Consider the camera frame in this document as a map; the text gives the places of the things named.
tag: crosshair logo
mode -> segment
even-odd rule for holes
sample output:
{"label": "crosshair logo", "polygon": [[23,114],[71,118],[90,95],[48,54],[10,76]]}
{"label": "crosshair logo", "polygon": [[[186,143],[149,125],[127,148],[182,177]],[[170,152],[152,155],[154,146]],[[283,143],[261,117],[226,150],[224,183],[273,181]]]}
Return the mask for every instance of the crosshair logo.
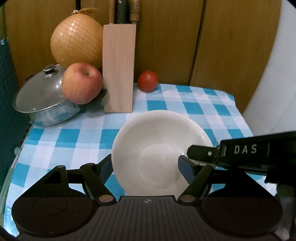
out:
{"label": "crosshair logo", "polygon": [[144,203],[147,203],[147,204],[149,204],[149,203],[151,203],[152,202],[152,200],[150,200],[150,199],[145,199],[144,200]]}

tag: table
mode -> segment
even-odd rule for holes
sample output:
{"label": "table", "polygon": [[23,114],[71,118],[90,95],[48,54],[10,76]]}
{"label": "table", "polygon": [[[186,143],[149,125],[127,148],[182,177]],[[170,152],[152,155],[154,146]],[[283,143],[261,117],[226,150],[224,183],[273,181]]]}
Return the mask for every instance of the table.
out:
{"label": "table", "polygon": [[[48,171],[61,164],[67,169],[77,169],[85,163],[100,162],[111,153],[114,138],[125,122],[151,110],[170,110],[192,119],[205,130],[213,146],[222,139],[252,136],[230,94],[170,84],[159,84],[155,91],[144,93],[135,84],[132,113],[104,113],[103,102],[99,100],[67,122],[33,127],[12,175],[4,228],[14,236],[18,234],[11,217],[12,204]],[[275,186],[264,184],[263,176],[251,176],[275,194]],[[110,176],[106,186],[117,199],[125,195],[115,175]],[[70,184],[70,187],[83,192],[80,184]],[[221,187],[221,184],[215,185],[212,190]]]}

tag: wooden knife block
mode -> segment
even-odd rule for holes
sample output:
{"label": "wooden knife block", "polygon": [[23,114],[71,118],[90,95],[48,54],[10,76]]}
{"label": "wooden knife block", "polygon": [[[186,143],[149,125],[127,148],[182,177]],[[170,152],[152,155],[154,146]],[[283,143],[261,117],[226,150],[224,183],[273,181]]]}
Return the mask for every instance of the wooden knife block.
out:
{"label": "wooden knife block", "polygon": [[136,43],[135,24],[104,25],[104,109],[108,113],[131,113]]}

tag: white wall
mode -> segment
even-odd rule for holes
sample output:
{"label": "white wall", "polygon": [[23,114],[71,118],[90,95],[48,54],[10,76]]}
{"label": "white wall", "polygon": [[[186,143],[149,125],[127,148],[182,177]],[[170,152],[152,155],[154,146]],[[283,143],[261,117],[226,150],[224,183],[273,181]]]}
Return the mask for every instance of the white wall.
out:
{"label": "white wall", "polygon": [[243,116],[254,135],[296,130],[296,8],[282,0],[276,39]]}

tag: cooking pot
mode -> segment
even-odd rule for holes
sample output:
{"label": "cooking pot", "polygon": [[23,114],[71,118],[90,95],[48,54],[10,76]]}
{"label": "cooking pot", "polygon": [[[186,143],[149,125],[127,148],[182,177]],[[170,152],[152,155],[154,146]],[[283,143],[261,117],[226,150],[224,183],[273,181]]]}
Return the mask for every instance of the cooking pot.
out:
{"label": "cooking pot", "polygon": [[59,64],[43,68],[18,91],[13,107],[28,114],[31,122],[39,126],[55,125],[76,115],[79,106],[67,100],[62,92],[65,70]]}

